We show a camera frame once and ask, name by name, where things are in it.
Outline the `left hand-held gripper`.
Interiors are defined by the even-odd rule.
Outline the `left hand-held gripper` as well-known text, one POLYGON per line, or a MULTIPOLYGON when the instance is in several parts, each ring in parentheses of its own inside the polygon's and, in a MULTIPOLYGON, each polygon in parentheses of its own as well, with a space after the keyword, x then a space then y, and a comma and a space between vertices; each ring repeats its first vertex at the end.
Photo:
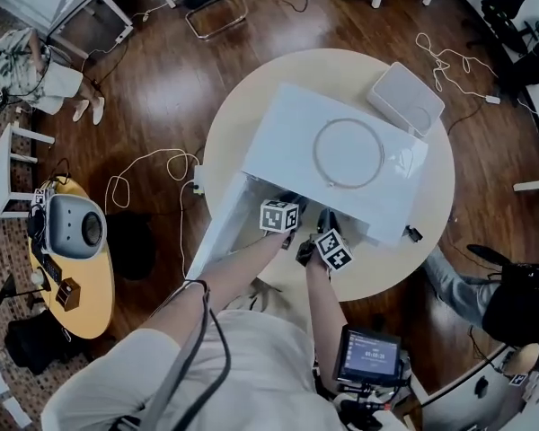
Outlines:
POLYGON ((271 233, 286 233, 281 248, 288 250, 296 231, 302 224, 302 215, 308 199, 292 191, 282 191, 276 197, 265 199, 261 204, 259 227, 267 236, 271 233))

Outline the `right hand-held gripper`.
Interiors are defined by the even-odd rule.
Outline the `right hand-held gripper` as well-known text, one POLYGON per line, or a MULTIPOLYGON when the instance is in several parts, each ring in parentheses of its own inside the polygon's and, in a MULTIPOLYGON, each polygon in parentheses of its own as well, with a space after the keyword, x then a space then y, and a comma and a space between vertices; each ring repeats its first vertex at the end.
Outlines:
POLYGON ((353 260, 350 247, 341 234, 337 216, 329 208, 320 213, 317 232, 311 233, 299 246, 296 261, 305 267, 315 252, 330 271, 340 271, 353 260))

